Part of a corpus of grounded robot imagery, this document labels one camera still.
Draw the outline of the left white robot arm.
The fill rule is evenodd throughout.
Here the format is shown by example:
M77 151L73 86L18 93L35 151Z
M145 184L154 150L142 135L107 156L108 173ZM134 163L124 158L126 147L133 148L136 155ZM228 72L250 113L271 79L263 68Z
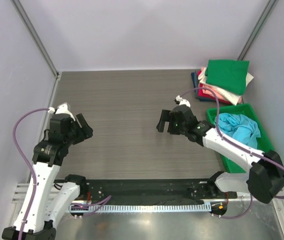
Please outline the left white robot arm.
M44 138L33 150L31 182L23 205L12 226L2 232L4 240L53 240L57 226L65 211L75 199L83 200L89 191L84 176L70 174L65 177L58 194L49 201L56 176L72 145L93 136L93 129L79 113L55 113Z

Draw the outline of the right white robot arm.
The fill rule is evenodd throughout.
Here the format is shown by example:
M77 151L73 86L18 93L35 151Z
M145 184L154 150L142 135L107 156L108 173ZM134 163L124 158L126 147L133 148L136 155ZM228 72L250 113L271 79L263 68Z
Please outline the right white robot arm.
M168 123L168 133L183 135L193 143L214 150L240 166L244 173L216 173L207 185L207 192L219 198L226 192L251 194L261 203L268 204L284 187L284 170L280 156L275 151L252 149L223 134L212 123L198 121L191 108L185 104L172 110L163 109L156 126L162 133Z

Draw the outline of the green t shirt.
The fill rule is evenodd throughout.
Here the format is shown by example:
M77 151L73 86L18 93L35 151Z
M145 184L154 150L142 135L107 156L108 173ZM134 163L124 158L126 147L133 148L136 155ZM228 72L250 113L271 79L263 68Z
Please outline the green t shirt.
M246 91L247 60L210 59L206 68L206 83L236 95Z

